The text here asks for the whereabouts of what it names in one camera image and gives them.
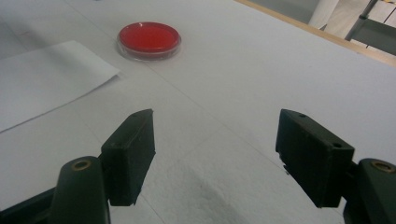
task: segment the paper sheet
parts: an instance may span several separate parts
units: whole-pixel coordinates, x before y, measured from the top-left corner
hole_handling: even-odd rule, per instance
[[[0,132],[65,105],[120,70],[76,41],[0,61]]]

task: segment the petri dish lid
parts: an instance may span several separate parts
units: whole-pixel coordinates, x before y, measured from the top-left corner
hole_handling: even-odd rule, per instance
[[[158,22],[137,22],[125,26],[119,34],[123,50],[137,59],[155,60],[172,56],[181,38],[178,32]]]

